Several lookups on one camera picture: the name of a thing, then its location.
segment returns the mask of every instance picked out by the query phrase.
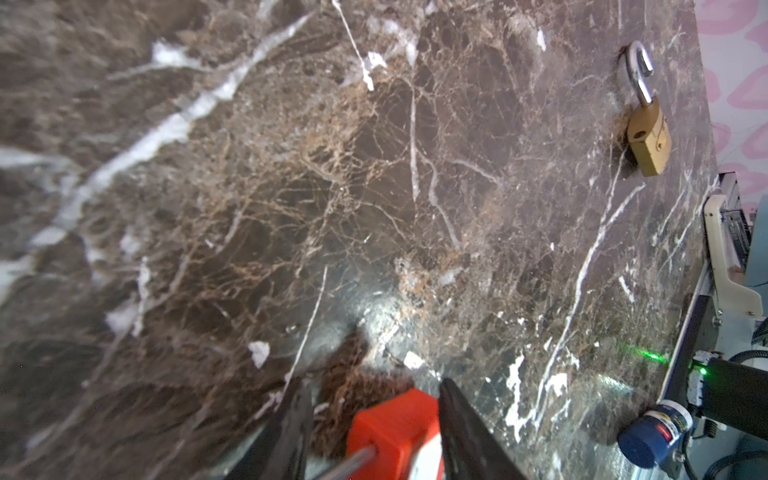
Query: brass padlock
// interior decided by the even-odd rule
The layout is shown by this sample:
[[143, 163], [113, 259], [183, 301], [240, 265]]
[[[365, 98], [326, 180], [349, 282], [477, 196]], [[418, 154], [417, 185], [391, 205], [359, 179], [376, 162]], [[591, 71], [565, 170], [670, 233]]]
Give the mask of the brass padlock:
[[640, 99], [640, 106], [632, 112], [627, 126], [627, 139], [637, 164], [645, 177], [658, 175], [667, 166], [672, 139], [667, 117], [661, 111], [658, 97], [651, 97], [643, 77], [654, 73], [648, 52], [639, 41], [627, 48], [627, 73]]

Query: red label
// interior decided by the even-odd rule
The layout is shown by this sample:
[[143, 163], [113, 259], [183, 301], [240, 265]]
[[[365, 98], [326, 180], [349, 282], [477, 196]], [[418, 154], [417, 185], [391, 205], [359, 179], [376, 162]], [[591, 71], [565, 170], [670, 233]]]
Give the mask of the red label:
[[661, 435], [664, 435], [664, 438], [666, 438], [668, 442], [672, 439], [672, 434], [666, 427], [664, 427], [664, 425], [656, 425], [656, 430], [661, 432]]

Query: red plastic block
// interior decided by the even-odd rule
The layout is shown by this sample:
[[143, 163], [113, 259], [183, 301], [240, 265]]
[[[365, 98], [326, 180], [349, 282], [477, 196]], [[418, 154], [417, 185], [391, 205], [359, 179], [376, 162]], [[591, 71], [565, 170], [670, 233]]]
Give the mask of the red plastic block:
[[[434, 442], [419, 456], [419, 466], [434, 465], [439, 455], [437, 476], [432, 478], [441, 478], [442, 450], [440, 439], [436, 438], [439, 434], [437, 399], [421, 390], [410, 389], [388, 402], [358, 413], [349, 431], [346, 454], [349, 456], [371, 444], [376, 445], [377, 453], [368, 465], [352, 475], [352, 480], [408, 480], [412, 458], [430, 440]], [[434, 466], [427, 466], [422, 469], [424, 471], [433, 472]]]

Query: blue container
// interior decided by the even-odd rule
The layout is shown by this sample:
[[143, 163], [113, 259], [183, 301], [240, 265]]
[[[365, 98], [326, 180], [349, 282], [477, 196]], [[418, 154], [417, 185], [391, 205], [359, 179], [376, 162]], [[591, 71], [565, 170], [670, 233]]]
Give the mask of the blue container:
[[661, 400], [619, 435], [619, 448], [638, 467], [653, 468], [693, 426], [694, 418], [685, 407]]

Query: open padlock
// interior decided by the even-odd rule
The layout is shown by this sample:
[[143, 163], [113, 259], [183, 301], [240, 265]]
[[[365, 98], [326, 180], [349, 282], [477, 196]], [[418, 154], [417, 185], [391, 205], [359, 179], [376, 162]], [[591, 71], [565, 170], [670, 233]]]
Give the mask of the open padlock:
[[651, 97], [644, 77], [654, 73], [648, 52], [635, 40], [627, 47], [627, 73], [640, 106], [632, 112], [627, 126], [627, 139], [645, 177], [658, 175], [667, 166], [672, 150], [667, 117], [661, 111], [659, 98]]

